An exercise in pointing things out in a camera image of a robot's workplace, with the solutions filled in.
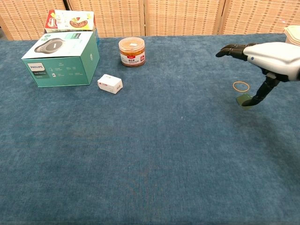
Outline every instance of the woven panel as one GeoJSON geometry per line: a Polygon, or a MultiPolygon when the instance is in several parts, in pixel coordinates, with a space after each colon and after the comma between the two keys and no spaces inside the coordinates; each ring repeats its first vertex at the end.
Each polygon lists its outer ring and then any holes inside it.
{"type": "Polygon", "coordinates": [[[143,0],[69,0],[74,11],[93,11],[102,38],[144,36],[143,0]]]}
{"type": "Polygon", "coordinates": [[[223,0],[146,0],[146,34],[216,34],[223,0]]]}
{"type": "Polygon", "coordinates": [[[300,24],[300,0],[227,0],[221,34],[283,33],[300,24]]]}
{"type": "Polygon", "coordinates": [[[63,0],[0,0],[0,26],[8,40],[37,40],[50,9],[65,9],[63,0]]]}

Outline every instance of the philips logo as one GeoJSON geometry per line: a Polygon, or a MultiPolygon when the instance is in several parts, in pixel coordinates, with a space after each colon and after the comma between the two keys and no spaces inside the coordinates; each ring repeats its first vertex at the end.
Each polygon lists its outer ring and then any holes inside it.
{"type": "Polygon", "coordinates": [[[29,68],[32,72],[34,72],[34,71],[44,71],[45,70],[43,64],[40,63],[40,62],[38,62],[38,63],[27,63],[27,65],[29,66],[29,68]]]}

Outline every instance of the teal and white box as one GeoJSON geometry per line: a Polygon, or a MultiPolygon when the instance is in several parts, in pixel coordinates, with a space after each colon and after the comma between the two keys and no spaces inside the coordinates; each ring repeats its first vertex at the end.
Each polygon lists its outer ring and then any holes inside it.
{"type": "Polygon", "coordinates": [[[99,62],[93,31],[44,34],[22,60],[38,87],[89,85],[99,62]]]}

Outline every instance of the carpeted table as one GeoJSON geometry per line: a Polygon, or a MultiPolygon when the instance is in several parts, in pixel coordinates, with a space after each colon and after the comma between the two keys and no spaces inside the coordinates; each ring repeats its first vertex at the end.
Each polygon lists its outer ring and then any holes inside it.
{"type": "Polygon", "coordinates": [[[35,41],[0,41],[0,224],[300,224],[300,83],[245,111],[232,84],[261,70],[215,57],[285,36],[144,39],[142,67],[101,39],[91,85],[54,88],[21,61],[35,41]]]}

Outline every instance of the robotic hand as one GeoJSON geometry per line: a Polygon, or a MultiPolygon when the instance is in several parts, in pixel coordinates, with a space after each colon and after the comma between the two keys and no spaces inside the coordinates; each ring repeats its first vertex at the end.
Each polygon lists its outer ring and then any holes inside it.
{"type": "Polygon", "coordinates": [[[256,95],[245,102],[243,106],[257,105],[279,84],[280,81],[300,80],[300,46],[283,42],[264,44],[250,43],[248,45],[227,45],[217,54],[217,57],[231,55],[234,58],[249,61],[262,69],[266,80],[258,89],[256,95]]]}

